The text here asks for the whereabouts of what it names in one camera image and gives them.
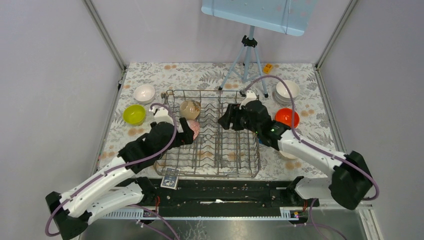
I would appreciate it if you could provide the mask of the pink patterned bowl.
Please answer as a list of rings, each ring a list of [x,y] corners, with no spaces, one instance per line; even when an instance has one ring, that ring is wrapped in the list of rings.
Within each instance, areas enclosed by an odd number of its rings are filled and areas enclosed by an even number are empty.
[[[198,137],[199,133],[200,133],[200,128],[201,128],[200,127],[200,123],[197,122],[197,121],[195,121],[195,120],[191,120],[191,119],[187,119],[186,122],[187,122],[187,125],[189,126],[189,128],[193,131],[192,137],[193,137],[193,140],[195,140]],[[183,127],[182,127],[181,124],[178,125],[178,129],[177,130],[178,130],[179,133],[183,133],[184,132]]]

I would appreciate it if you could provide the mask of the beige patterned bowl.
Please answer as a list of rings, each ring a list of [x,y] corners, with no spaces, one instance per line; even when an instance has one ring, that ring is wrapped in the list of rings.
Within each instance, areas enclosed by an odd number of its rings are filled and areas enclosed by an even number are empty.
[[[185,100],[179,106],[179,113],[186,120],[195,120],[201,112],[202,106],[199,101]]]
[[[287,153],[287,152],[284,152],[284,151],[279,151],[279,153],[280,153],[280,155],[281,155],[281,157],[283,158],[283,159],[285,159],[285,160],[296,160],[296,159],[298,159],[298,157],[297,156],[295,156],[295,155],[293,155],[293,154],[290,154],[290,153]]]

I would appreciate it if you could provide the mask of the orange bowl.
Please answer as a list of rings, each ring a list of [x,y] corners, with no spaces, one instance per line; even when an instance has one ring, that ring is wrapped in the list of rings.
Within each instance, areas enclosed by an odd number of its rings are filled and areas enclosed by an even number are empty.
[[[274,119],[277,122],[281,122],[290,127],[294,126],[295,128],[297,128],[300,123],[300,116],[298,115],[296,111],[293,113],[292,109],[290,108],[279,109],[274,115]]]

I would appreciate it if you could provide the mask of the grey wire dish rack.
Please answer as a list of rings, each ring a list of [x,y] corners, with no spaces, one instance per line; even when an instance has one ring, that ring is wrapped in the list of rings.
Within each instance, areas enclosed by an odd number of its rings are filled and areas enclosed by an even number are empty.
[[[191,145],[173,148],[154,164],[163,176],[168,168],[179,170],[182,177],[254,178],[261,169],[260,148],[256,135],[248,130],[224,130],[218,119],[228,104],[238,104],[243,97],[235,90],[167,90],[161,94],[177,118],[185,101],[201,105],[196,118],[199,134]]]

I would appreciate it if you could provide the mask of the white ribbed bowl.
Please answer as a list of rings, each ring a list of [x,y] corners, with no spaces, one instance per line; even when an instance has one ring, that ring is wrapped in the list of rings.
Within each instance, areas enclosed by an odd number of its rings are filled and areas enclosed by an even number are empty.
[[[295,99],[300,94],[300,87],[291,80],[283,80],[278,82],[275,86],[277,96],[283,101],[290,101]]]
[[[292,104],[292,102],[290,100],[285,101],[285,100],[280,99],[276,93],[273,93],[273,97],[274,97],[274,100],[277,101],[281,105],[291,105]]]

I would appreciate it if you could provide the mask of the yellow-green bowl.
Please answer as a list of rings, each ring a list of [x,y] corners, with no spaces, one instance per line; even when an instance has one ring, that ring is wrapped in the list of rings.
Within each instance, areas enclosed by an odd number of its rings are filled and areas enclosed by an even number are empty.
[[[142,105],[133,104],[124,110],[122,118],[127,124],[138,126],[145,121],[146,110]]]

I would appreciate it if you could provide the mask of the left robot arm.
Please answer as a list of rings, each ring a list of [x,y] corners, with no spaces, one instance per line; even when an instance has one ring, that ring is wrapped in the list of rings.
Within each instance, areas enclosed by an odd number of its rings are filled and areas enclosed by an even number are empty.
[[[110,189],[152,166],[166,151],[192,144],[194,131],[185,118],[179,122],[182,131],[172,120],[153,122],[149,132],[127,143],[102,170],[66,192],[49,193],[45,200],[50,216],[44,233],[71,240],[115,210],[156,203],[156,188],[147,177],[137,178],[120,191]]]

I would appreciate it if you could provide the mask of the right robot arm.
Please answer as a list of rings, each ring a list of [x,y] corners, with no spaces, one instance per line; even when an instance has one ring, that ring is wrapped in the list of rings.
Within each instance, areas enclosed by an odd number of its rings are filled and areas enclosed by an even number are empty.
[[[294,155],[326,174],[326,178],[301,177],[295,180],[294,188],[286,193],[287,201],[293,206],[301,205],[306,199],[332,197],[340,206],[354,210],[376,186],[360,153],[331,151],[307,142],[290,126],[273,120],[259,100],[246,104],[230,103],[217,122],[225,130],[252,131],[263,145]]]

